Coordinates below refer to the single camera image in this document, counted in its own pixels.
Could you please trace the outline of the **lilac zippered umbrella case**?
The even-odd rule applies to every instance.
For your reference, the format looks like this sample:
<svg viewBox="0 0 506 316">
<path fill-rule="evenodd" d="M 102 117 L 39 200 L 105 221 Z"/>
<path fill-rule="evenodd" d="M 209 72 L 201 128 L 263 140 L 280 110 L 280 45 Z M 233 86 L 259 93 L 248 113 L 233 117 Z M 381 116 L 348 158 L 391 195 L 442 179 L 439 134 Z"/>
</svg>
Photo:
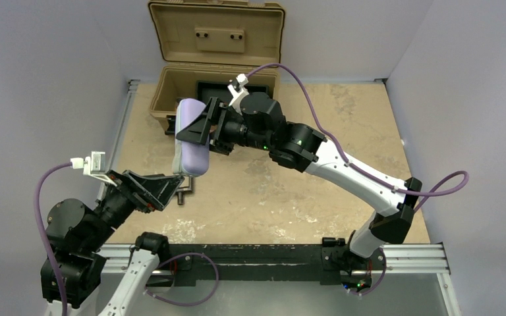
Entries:
<svg viewBox="0 0 506 316">
<path fill-rule="evenodd" d="M 202 176 L 210 165 L 208 137 L 202 114 L 206 104 L 193 98 L 179 102 L 175 118 L 174 174 Z"/>
</svg>

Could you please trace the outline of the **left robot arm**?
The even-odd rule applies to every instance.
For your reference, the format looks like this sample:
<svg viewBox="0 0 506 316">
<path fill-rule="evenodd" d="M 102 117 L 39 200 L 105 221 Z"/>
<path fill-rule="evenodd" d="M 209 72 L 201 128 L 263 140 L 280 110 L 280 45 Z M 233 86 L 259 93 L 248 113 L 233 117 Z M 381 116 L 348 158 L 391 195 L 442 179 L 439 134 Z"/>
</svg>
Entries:
<svg viewBox="0 0 506 316">
<path fill-rule="evenodd" d="M 81 312 L 101 284 L 101 247 L 134 211 L 162 211 L 184 181 L 181 175 L 98 174 L 105 193 L 94 208 L 78 199 L 56 203 L 42 228 L 47 259 L 40 270 L 42 296 L 52 315 Z"/>
</svg>

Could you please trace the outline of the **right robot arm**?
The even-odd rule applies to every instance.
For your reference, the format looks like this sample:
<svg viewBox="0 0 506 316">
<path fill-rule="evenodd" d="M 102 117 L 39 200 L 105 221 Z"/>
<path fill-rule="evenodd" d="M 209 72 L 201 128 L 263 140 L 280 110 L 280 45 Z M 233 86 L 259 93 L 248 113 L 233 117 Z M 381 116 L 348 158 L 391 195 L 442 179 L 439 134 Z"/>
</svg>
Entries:
<svg viewBox="0 0 506 316">
<path fill-rule="evenodd" d="M 182 99 L 175 121 L 173 171 L 202 176 L 210 153 L 228 155 L 235 146 L 261 149 L 279 166 L 322 178 L 370 205 L 374 212 L 348 241 L 351 253 L 367 258 L 384 244 L 402 244 L 412 226 L 421 182 L 391 178 L 339 149 L 337 142 L 303 124 L 288 121 L 278 101 L 254 92 L 226 105 Z"/>
</svg>

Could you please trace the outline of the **black tray in toolbox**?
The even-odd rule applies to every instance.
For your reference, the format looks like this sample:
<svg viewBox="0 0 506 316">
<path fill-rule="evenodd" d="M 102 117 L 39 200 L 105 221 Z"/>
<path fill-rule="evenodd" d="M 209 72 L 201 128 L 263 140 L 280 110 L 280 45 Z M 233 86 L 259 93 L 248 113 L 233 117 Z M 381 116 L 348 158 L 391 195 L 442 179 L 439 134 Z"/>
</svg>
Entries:
<svg viewBox="0 0 506 316">
<path fill-rule="evenodd" d="M 196 82 L 196 99 L 207 103 L 211 97 L 217 97 L 220 101 L 229 103 L 233 97 L 227 88 L 228 85 L 228 83 L 224 82 L 199 80 Z M 247 84 L 245 88 L 249 93 L 264 92 L 273 97 L 273 92 L 269 89 L 268 85 Z"/>
</svg>

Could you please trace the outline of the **tan plastic toolbox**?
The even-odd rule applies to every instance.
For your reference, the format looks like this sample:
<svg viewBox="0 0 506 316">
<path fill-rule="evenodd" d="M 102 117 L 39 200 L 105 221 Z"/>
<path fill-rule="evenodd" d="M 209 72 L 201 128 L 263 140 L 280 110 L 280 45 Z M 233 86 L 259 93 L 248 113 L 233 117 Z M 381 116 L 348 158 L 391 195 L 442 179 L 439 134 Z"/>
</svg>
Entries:
<svg viewBox="0 0 506 316">
<path fill-rule="evenodd" d="M 180 100 L 196 99 L 196 82 L 228 83 L 281 60 L 285 9 L 248 1 L 149 1 L 162 59 L 149 114 L 173 134 Z"/>
</svg>

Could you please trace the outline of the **black base bar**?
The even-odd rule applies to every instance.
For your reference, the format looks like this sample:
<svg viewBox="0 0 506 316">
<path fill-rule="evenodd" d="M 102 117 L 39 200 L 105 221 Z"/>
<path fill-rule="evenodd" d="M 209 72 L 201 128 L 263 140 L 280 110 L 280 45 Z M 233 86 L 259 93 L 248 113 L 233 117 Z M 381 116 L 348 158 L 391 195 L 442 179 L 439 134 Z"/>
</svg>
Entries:
<svg viewBox="0 0 506 316">
<path fill-rule="evenodd" d="M 147 281 L 151 288 L 195 286 L 201 280 L 317 282 L 370 288 L 379 279 L 384 251 L 364 259 L 342 238 L 320 244 L 170 244 Z"/>
</svg>

